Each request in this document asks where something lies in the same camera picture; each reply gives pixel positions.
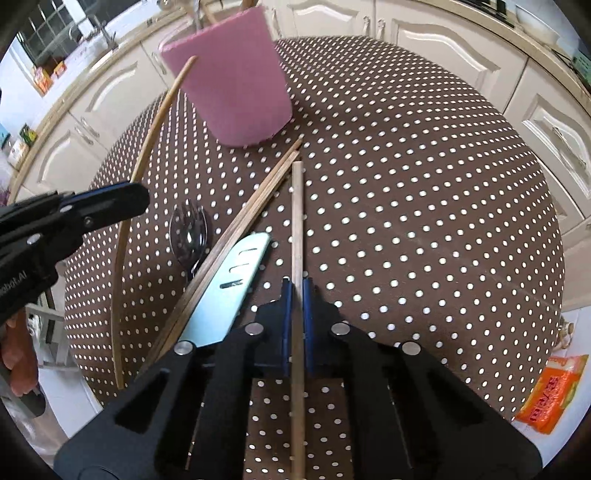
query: spoon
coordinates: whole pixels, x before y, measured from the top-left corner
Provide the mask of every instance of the spoon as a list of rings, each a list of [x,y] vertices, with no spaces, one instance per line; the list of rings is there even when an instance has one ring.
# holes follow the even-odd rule
[[[209,243],[208,230],[202,206],[195,207],[191,200],[187,200],[175,207],[168,231],[170,246],[187,274],[187,281],[193,279],[205,259]]]

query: bamboo skewer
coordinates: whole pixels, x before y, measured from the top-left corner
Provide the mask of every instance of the bamboo skewer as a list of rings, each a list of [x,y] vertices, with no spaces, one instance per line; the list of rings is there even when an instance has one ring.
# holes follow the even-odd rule
[[[292,163],[299,155],[297,148],[300,145],[301,139],[294,142],[273,170],[271,170],[269,175],[267,175],[257,191],[252,194],[246,205],[240,212],[238,212],[236,218],[209,252],[209,255],[199,270],[197,270],[194,279],[187,286],[174,310],[166,320],[158,338],[156,338],[156,341],[152,344],[152,348],[146,356],[146,360],[140,369],[140,373],[147,370],[178,341],[184,328],[189,322],[191,314],[197,307],[199,300],[201,300],[203,293],[209,286],[209,283],[219,267],[222,265],[222,262],[225,260],[232,247],[248,231],[254,220],[267,204],[273,192],[289,172]]]
[[[142,150],[139,152],[138,159],[135,163],[134,171],[131,174],[130,182],[139,182],[142,180],[146,168],[150,163],[150,154],[154,148],[154,144],[160,133],[160,128],[166,116],[168,110],[172,105],[174,99],[177,97],[178,90],[180,89],[183,80],[189,73],[189,70],[197,60],[197,57],[190,57],[183,69],[176,77],[173,86],[164,97],[163,102],[156,112],[156,116],[150,125],[148,135],[146,136],[142,145]],[[115,254],[115,268],[113,269],[113,291],[111,297],[111,349],[113,353],[113,370],[115,373],[115,382],[117,388],[120,390],[124,388],[124,375],[123,365],[121,361],[121,336],[119,334],[119,321],[122,317],[122,299],[121,292],[123,290],[123,267],[125,263],[125,253],[127,250],[127,240],[129,238],[129,229],[131,227],[131,219],[124,220],[119,224],[118,236],[117,236],[117,249]]]
[[[306,406],[304,400],[304,169],[301,161],[291,169],[291,282],[295,301],[291,311],[291,477],[306,477]]]

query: light blue knife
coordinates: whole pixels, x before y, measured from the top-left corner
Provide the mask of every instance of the light blue knife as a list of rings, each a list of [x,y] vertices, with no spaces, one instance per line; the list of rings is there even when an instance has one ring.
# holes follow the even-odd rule
[[[195,307],[179,340],[189,340],[200,347],[224,339],[270,241],[268,233],[253,233],[234,245]]]

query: snack bag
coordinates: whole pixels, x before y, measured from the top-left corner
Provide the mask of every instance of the snack bag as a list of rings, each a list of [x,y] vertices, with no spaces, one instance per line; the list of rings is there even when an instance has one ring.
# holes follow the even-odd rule
[[[540,433],[550,434],[574,397],[588,357],[551,356],[515,418]]]

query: pink cup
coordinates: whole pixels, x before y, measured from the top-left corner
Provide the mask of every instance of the pink cup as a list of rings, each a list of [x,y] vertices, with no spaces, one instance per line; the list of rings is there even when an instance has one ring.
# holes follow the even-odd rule
[[[285,76],[262,7],[165,42],[160,53],[175,74],[189,57],[199,57],[183,90],[222,145],[257,144],[290,120]]]

